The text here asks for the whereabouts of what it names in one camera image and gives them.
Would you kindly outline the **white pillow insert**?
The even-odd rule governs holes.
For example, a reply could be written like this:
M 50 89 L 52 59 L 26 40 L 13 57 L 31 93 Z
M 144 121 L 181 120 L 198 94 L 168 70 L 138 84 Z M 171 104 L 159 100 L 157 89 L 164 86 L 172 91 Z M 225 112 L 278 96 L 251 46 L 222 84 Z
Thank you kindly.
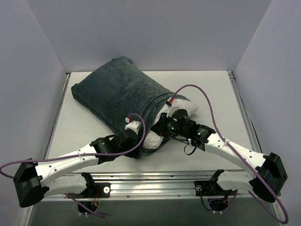
M 180 109 L 185 109 L 188 113 L 188 116 L 193 115 L 198 110 L 198 105 L 191 102 L 190 100 L 179 99 L 179 98 L 176 98 L 176 100 L 180 104 Z M 165 104 L 156 115 L 152 125 L 155 125 L 159 121 L 161 113 L 167 113 L 167 111 L 168 111 L 168 107 Z M 143 148 L 149 150 L 155 150 L 160 147 L 161 143 L 163 142 L 163 139 L 164 137 L 157 135 L 155 132 L 150 130 L 147 133 L 145 140 L 143 142 Z

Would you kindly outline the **zebra and grey pillowcase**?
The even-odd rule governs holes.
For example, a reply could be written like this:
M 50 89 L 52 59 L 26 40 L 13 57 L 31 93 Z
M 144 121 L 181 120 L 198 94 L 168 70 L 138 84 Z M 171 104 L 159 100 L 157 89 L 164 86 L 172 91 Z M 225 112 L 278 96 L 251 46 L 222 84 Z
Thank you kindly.
M 113 59 L 72 86 L 73 98 L 114 134 L 125 129 L 125 118 L 142 117 L 148 133 L 173 92 L 140 71 L 130 59 Z

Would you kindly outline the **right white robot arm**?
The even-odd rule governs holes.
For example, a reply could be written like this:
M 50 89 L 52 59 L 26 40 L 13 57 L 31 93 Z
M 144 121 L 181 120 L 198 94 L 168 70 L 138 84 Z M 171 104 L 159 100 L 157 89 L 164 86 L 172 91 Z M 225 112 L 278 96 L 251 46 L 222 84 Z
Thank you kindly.
M 181 136 L 195 149 L 220 156 L 243 169 L 242 173 L 217 170 L 209 182 L 209 189 L 214 194 L 224 190 L 244 190 L 273 203 L 288 178 L 277 154 L 254 152 L 222 139 L 214 129 L 191 120 L 184 109 L 176 110 L 170 117 L 162 113 L 151 129 L 163 137 Z

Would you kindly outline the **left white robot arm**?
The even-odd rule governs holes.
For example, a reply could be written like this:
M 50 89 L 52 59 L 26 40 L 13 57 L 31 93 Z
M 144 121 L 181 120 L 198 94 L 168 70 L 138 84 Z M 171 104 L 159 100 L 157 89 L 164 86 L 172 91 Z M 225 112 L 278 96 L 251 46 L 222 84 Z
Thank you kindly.
M 44 197 L 64 193 L 76 198 L 94 197 L 97 185 L 92 176 L 86 172 L 74 176 L 71 173 L 136 152 L 144 137 L 144 133 L 126 129 L 118 135 L 100 137 L 77 151 L 55 159 L 25 160 L 13 178 L 20 207 L 29 207 Z

